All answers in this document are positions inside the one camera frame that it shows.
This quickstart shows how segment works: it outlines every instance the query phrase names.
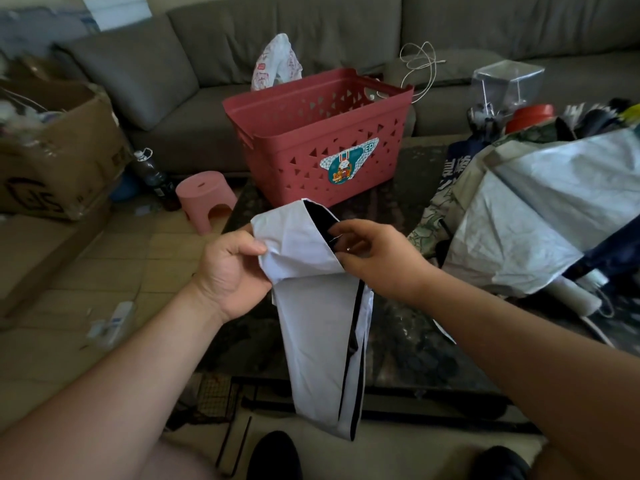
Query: dark marble tabletop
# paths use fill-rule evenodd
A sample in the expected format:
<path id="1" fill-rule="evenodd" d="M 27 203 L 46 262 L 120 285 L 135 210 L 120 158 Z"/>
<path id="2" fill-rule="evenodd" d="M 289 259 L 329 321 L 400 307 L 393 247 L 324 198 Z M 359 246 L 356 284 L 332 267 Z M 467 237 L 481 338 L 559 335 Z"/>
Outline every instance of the dark marble tabletop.
<path id="1" fill-rule="evenodd" d="M 334 205 L 331 211 L 340 219 L 371 219 L 409 233 L 436 191 L 446 150 L 446 146 L 403 148 L 393 180 Z M 247 224 L 255 215 L 270 209 L 270 204 L 250 180 L 225 232 Z M 516 304 L 591 336 L 570 310 L 544 294 Z M 640 301 L 615 298 L 613 306 L 618 311 L 615 319 L 596 316 L 592 320 L 616 346 L 640 355 Z M 367 386 L 416 392 L 436 388 L 500 393 L 484 372 L 438 331 L 427 315 L 378 295 L 374 298 L 366 366 Z M 289 378 L 278 313 L 270 296 L 249 314 L 222 327 L 199 370 L 244 378 Z"/>

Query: black shoe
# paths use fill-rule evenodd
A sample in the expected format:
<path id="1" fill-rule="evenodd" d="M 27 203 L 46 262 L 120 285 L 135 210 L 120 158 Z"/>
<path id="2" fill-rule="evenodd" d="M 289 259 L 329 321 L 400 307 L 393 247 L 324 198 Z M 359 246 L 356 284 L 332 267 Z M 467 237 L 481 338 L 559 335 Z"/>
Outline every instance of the black shoe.
<path id="1" fill-rule="evenodd" d="M 494 446 L 478 455 L 469 480 L 526 480 L 529 465 L 515 451 Z"/>
<path id="2" fill-rule="evenodd" d="M 300 458 L 284 431 L 272 431 L 258 442 L 249 460 L 246 480 L 302 480 Z"/>

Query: sofa backrest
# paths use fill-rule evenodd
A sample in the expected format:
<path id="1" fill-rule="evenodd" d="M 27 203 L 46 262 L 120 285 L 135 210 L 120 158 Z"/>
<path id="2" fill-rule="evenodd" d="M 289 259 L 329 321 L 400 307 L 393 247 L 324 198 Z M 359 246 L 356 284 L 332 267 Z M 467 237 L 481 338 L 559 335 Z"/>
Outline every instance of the sofa backrest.
<path id="1" fill-rule="evenodd" d="M 403 0 L 402 44 L 522 60 L 640 47 L 640 0 Z"/>
<path id="2" fill-rule="evenodd" d="M 60 44 L 130 123 L 151 130 L 198 90 L 166 15 Z"/>
<path id="3" fill-rule="evenodd" d="M 397 57 L 402 0 L 216 0 L 168 13 L 201 87 L 249 84 L 258 56 L 286 33 L 303 76 L 363 72 Z"/>

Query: basket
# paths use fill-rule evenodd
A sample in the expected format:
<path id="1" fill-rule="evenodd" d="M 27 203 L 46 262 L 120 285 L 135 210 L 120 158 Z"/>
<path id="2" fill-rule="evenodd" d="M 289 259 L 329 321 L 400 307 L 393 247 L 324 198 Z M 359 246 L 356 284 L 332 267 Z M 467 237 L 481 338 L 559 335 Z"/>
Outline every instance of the basket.
<path id="1" fill-rule="evenodd" d="M 372 101 L 365 91 L 386 99 Z M 394 176 L 413 88 L 336 69 L 223 102 L 256 186 L 274 206 L 326 207 Z"/>

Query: pink plastic stool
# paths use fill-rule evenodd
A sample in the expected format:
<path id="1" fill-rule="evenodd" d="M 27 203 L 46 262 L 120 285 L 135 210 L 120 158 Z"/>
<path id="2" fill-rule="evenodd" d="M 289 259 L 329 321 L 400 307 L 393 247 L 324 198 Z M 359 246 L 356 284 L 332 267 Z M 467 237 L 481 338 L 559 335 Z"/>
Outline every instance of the pink plastic stool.
<path id="1" fill-rule="evenodd" d="M 180 182 L 175 188 L 187 219 L 200 235 L 211 232 L 209 212 L 220 204 L 236 206 L 236 195 L 219 171 L 203 171 Z"/>

